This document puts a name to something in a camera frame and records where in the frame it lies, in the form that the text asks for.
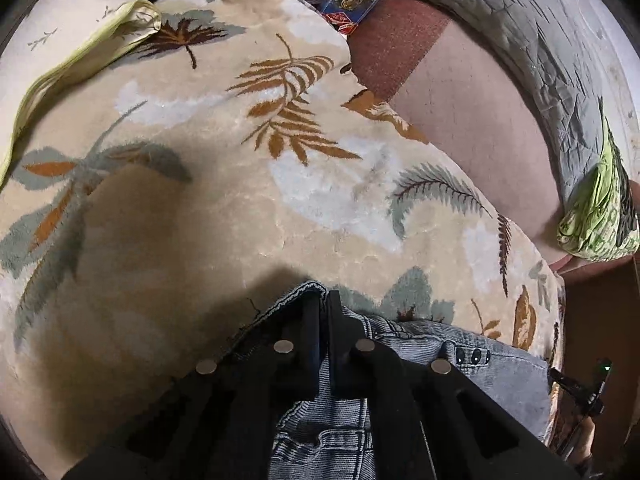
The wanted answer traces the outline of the grey denim pants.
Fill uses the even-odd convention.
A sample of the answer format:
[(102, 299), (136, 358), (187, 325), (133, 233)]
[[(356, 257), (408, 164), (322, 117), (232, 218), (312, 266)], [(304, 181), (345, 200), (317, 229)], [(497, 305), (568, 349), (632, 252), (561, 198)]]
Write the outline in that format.
[[(328, 296), (332, 290), (308, 282), (269, 310), (294, 292), (323, 295), (319, 392), (312, 400), (296, 402), (277, 423), (266, 479), (379, 479), (367, 401), (340, 400), (331, 391)], [(340, 298), (347, 315), (362, 323), (366, 337), (386, 344), (407, 361), (448, 361), (544, 444), (550, 402), (548, 368), (540, 359), (449, 325), (395, 322), (350, 310), (341, 294)]]

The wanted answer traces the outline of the grey quilted pillow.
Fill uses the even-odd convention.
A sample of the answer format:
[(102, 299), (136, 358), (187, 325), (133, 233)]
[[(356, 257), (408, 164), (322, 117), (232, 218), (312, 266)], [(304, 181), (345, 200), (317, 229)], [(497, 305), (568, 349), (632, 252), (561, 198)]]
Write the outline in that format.
[[(562, 103), (576, 101), (586, 130), (600, 124), (598, 104), (602, 103), (618, 148), (625, 135), (624, 124), (617, 116), (617, 103), (604, 76), (608, 44), (596, 36), (598, 18), (585, 0), (423, 1), (472, 30), (518, 85), (554, 158), (556, 186), (564, 207), (558, 162), (560, 122), (567, 116), (561, 110)], [(360, 110), (386, 118), (408, 128), (419, 139), (426, 139), (389, 102), (367, 89), (357, 102)]]

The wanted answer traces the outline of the green patterned folded cloth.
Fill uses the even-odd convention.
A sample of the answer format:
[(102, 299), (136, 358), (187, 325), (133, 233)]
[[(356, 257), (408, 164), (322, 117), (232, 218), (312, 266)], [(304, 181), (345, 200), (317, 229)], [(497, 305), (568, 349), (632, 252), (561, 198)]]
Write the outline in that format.
[(564, 252), (588, 261), (611, 261), (639, 249), (639, 214), (631, 180), (614, 134), (598, 104), (600, 124), (586, 130), (575, 100), (561, 110), (558, 162), (564, 216), (556, 240)]

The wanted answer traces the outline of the white patterned pillow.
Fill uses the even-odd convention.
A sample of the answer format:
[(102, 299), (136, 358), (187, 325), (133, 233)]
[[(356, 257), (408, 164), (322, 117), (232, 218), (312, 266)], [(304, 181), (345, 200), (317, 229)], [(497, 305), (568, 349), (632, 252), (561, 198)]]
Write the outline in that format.
[(1, 53), (1, 174), (29, 117), (160, 30), (148, 0), (37, 0)]

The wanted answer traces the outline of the leaf pattern fleece blanket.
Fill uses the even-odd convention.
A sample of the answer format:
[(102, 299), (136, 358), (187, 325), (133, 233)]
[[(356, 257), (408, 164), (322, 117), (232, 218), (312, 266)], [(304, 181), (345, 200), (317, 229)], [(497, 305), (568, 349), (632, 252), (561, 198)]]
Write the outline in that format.
[(562, 288), (430, 140), (360, 110), (300, 0), (158, 0), (160, 30), (29, 117), (1, 188), (1, 415), (39, 478), (306, 281), (562, 359)]

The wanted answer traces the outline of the blue snack packet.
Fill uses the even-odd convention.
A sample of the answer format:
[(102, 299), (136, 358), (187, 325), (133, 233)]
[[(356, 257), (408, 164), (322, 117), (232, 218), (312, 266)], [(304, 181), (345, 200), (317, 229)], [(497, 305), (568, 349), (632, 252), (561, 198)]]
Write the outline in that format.
[(377, 3), (378, 0), (324, 0), (320, 14), (337, 32), (348, 37)]

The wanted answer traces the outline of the pink brown bolster blanket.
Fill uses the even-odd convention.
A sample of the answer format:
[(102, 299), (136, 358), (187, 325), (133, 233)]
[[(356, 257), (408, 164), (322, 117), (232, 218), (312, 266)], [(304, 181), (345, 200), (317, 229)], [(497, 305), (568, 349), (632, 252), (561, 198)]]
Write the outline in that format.
[(570, 256), (546, 138), (526, 97), (472, 30), (423, 0), (380, 0), (349, 38), (360, 82), (446, 152), (541, 255)]

